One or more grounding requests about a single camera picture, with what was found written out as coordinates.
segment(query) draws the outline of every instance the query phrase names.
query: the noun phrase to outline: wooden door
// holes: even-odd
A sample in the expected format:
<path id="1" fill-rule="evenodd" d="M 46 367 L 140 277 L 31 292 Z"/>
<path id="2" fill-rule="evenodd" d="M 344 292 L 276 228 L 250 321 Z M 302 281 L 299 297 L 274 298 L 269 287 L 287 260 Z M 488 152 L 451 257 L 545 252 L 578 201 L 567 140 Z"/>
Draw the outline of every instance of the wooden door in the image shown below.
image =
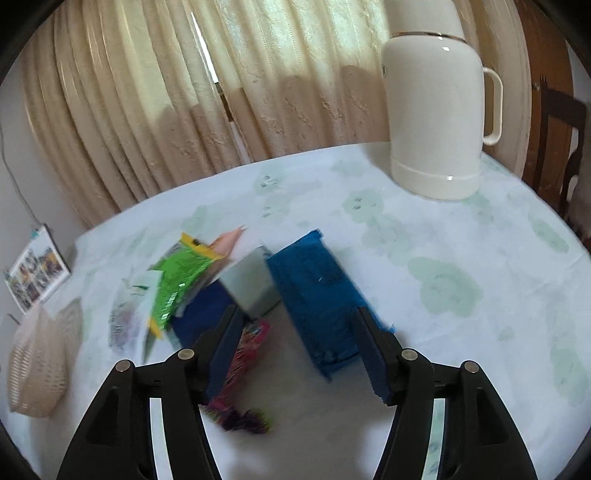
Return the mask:
<path id="1" fill-rule="evenodd" d="M 532 0 L 515 0 L 525 33 L 530 57 L 532 102 L 530 143 L 523 180 L 532 185 L 540 145 L 541 95 L 540 79 L 545 76 L 549 87 L 573 94 L 573 78 L 564 36 Z M 544 170 L 538 194 L 549 205 L 558 207 L 564 169 L 569 159 L 572 128 L 550 118 Z"/>

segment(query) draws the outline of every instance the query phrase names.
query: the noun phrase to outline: table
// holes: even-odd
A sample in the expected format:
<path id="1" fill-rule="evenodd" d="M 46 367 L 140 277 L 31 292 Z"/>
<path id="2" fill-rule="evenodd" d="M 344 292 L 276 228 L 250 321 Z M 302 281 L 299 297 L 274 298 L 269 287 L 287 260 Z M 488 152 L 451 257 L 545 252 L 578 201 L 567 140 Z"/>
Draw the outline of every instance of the table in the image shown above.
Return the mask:
<path id="1" fill-rule="evenodd" d="M 248 230 L 233 258 L 273 251 L 312 229 L 403 346 L 433 362 L 473 359 L 495 385 L 540 480 L 553 479 L 591 425 L 591 260 L 562 220 L 495 160 L 463 202 L 435 202 L 388 175 L 389 144 L 317 150 L 243 166 L 162 193 L 84 234 L 71 279 L 47 303 L 76 298 L 84 338 L 69 392 L 52 418 L 12 416 L 7 429 L 36 470 L 54 478 L 70 438 L 117 360 L 107 318 L 121 278 L 145 270 L 182 229 L 205 241 Z M 206 420 L 225 479 L 371 479 L 394 410 L 373 395 L 361 362 L 327 383 L 282 306 L 241 406 L 274 419 L 265 436 Z M 175 347 L 157 342 L 150 361 Z M 161 412 L 153 411 L 161 480 L 170 478 Z M 437 401 L 425 478 L 434 479 L 443 425 Z"/>

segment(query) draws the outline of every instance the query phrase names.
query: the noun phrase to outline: thermos handle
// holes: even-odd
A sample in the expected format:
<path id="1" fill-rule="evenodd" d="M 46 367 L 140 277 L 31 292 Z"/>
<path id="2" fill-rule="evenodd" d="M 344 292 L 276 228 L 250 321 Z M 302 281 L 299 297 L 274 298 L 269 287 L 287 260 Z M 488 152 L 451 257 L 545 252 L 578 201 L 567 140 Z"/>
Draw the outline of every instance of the thermos handle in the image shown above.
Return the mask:
<path id="1" fill-rule="evenodd" d="M 503 131 L 503 82 L 499 74 L 494 70 L 484 67 L 482 71 L 491 76 L 492 83 L 495 86 L 492 133 L 482 140 L 485 145 L 491 146 L 499 142 Z"/>

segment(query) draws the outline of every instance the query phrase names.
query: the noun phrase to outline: green snack bag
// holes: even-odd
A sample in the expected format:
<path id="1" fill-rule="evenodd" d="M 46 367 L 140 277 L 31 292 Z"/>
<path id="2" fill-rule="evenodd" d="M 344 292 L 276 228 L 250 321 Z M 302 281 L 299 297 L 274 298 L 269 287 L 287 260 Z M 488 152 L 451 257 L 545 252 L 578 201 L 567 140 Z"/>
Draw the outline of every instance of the green snack bag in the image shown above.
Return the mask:
<path id="1" fill-rule="evenodd" d="M 206 245 L 195 243 L 192 237 L 183 233 L 178 243 L 152 267 L 151 270 L 162 272 L 150 322 L 150 330 L 157 337 L 161 336 L 159 330 L 166 328 L 170 315 L 193 283 L 213 262 L 222 258 L 223 255 Z"/>

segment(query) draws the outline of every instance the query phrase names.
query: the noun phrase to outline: curtain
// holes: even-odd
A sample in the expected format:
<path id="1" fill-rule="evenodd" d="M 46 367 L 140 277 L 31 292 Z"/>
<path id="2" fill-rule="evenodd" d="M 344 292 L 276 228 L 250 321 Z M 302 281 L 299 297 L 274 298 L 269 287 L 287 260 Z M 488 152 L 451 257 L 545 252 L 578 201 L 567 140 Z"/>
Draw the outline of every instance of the curtain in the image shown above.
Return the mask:
<path id="1" fill-rule="evenodd" d="M 191 1 L 254 160 L 389 139 L 380 52 L 392 0 Z M 531 85 L 517 10 L 513 0 L 455 2 L 468 43 L 505 83 L 504 135 L 491 153 L 520 175 Z"/>
<path id="2" fill-rule="evenodd" d="M 191 0 L 253 160 L 389 138 L 382 0 Z"/>
<path id="3" fill-rule="evenodd" d="M 241 164 L 184 0 L 67 0 L 23 69 L 33 133 L 90 226 Z"/>

